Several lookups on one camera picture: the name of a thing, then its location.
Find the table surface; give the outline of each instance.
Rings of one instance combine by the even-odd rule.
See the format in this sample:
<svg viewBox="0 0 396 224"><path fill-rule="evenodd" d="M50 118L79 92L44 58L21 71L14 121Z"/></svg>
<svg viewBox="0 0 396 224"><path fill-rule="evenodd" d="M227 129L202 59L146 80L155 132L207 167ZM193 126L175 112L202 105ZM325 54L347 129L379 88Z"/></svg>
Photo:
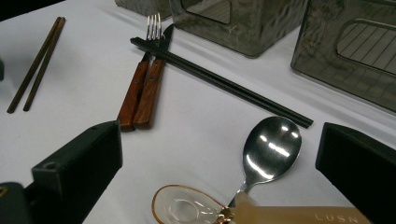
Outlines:
<svg viewBox="0 0 396 224"><path fill-rule="evenodd" d="M29 112L27 93L7 108L50 27L66 24ZM144 52L146 17L111 0L67 0L0 22L0 181L32 183L31 168L93 125L116 119ZM164 22L170 24L172 19ZM255 186L257 205L352 206L315 168L324 122L344 125L396 148L394 115L329 89L290 68L299 29L257 59L175 29L170 51L311 118L300 128L301 154L282 178ZM228 204L245 175L242 151L251 129L274 114L167 64L154 127L122 133L123 167L84 223L156 223L154 193L188 185Z"/></svg>

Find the silver spoon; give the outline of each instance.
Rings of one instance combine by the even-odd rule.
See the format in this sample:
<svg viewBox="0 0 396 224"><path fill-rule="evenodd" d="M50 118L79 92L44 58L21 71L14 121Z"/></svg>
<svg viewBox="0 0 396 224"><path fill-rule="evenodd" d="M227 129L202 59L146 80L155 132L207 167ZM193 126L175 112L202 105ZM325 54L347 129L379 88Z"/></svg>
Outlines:
<svg viewBox="0 0 396 224"><path fill-rule="evenodd" d="M248 193L257 184L280 178L300 154L302 138L291 120L283 117L263 119L250 132L244 147L246 179L237 191ZM229 207L235 206L235 198Z"/></svg>

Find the spoon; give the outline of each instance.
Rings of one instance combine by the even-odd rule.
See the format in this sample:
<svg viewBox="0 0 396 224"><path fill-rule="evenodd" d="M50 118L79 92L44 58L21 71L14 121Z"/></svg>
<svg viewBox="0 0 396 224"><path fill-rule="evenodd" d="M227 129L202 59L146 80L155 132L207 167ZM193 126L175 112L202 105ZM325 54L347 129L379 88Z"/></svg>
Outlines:
<svg viewBox="0 0 396 224"><path fill-rule="evenodd" d="M263 119L250 132L243 152L246 179L238 192L280 178L300 154L302 138L295 123L283 117ZM229 207L235 206L235 198Z"/></svg>
<svg viewBox="0 0 396 224"><path fill-rule="evenodd" d="M355 207L255 206L245 192L235 196L236 207L225 207L198 189L181 185L160 188L151 204L161 224L370 224Z"/></svg>

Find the fork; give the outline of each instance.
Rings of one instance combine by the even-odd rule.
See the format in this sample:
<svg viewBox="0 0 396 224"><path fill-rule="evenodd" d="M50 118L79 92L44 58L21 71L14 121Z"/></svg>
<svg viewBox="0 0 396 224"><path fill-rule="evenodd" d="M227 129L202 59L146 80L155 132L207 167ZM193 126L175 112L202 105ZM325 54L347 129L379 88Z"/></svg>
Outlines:
<svg viewBox="0 0 396 224"><path fill-rule="evenodd" d="M158 41L162 37L160 13L148 16L147 21L147 41ZM140 96L145 85L146 76L149 70L150 53L146 52L141 62L134 71L134 77L126 92L117 120L120 122L120 129L124 132L134 130L134 116L139 105Z"/></svg>

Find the beige handle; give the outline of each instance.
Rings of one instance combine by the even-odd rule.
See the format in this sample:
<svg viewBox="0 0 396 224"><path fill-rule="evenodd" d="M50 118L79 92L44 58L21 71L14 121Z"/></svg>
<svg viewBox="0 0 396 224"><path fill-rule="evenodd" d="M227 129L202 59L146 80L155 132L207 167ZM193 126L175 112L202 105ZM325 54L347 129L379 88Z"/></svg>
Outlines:
<svg viewBox="0 0 396 224"><path fill-rule="evenodd" d="M236 224L370 224L370 221L354 207L254 206L243 192L236 195L233 221Z"/></svg>

